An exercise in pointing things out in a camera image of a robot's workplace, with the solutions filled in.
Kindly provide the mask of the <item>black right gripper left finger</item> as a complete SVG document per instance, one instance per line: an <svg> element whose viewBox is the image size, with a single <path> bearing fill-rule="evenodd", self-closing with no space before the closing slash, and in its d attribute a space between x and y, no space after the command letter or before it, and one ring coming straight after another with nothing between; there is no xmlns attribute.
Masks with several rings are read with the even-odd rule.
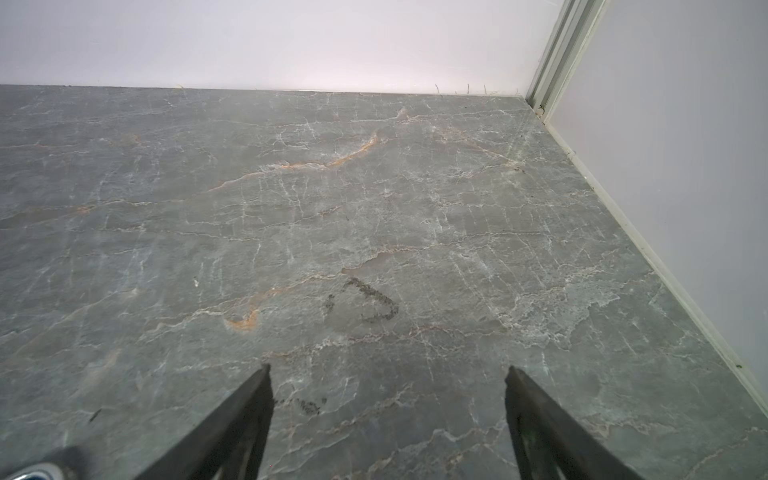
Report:
<svg viewBox="0 0 768 480"><path fill-rule="evenodd" d="M258 478L274 407L270 366L265 364L138 477Z"/></svg>

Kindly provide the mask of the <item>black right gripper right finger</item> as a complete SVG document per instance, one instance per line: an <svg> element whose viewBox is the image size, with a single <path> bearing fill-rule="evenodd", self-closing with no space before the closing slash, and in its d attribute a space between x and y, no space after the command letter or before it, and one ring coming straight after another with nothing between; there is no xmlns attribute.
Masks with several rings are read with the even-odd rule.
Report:
<svg viewBox="0 0 768 480"><path fill-rule="evenodd" d="M522 479L638 479L523 370L505 378L506 418Z"/></svg>

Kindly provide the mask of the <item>aluminium frame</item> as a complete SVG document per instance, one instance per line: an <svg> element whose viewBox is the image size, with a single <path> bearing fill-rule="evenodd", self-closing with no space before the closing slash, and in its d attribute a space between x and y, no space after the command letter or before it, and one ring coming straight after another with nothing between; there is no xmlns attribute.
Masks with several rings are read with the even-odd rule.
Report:
<svg viewBox="0 0 768 480"><path fill-rule="evenodd" d="M525 95L526 103L548 123L589 44L607 0L566 0Z"/></svg>

